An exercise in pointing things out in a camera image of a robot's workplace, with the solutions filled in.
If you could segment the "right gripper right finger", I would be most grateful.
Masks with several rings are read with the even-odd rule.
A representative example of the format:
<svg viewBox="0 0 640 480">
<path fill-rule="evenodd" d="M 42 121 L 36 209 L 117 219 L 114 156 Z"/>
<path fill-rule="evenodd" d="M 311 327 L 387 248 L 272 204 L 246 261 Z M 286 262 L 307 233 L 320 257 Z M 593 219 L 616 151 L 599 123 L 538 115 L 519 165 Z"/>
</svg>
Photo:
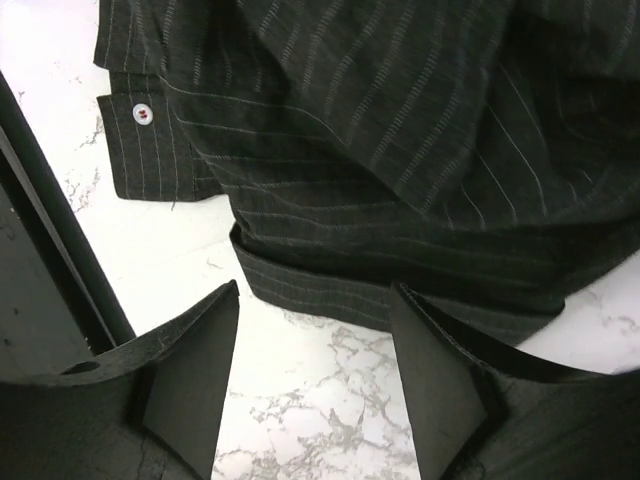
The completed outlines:
<svg viewBox="0 0 640 480">
<path fill-rule="evenodd" d="M 550 362 L 395 285 L 390 320 L 424 479 L 635 479 L 639 374 Z"/>
</svg>

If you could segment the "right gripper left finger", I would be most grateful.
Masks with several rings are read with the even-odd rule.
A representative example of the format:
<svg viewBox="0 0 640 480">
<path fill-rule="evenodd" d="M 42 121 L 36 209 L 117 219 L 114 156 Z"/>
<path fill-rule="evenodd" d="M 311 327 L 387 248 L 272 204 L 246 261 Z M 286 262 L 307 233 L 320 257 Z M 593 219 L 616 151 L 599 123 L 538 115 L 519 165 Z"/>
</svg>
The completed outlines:
<svg viewBox="0 0 640 480">
<path fill-rule="evenodd" d="M 238 319 L 230 281 L 90 361 L 2 382 L 2 478 L 210 478 Z"/>
</svg>

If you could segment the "dark pinstriped long sleeve shirt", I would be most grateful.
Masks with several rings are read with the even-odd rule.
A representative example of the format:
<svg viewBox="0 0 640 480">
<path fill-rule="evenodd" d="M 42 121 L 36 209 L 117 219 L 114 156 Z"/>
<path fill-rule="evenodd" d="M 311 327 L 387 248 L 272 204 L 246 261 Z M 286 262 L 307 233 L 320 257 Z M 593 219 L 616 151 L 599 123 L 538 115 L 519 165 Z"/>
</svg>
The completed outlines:
<svg viewBox="0 0 640 480">
<path fill-rule="evenodd" d="M 506 343 L 639 247 L 635 1 L 103 1 L 118 196 L 225 194 L 253 294 Z"/>
</svg>

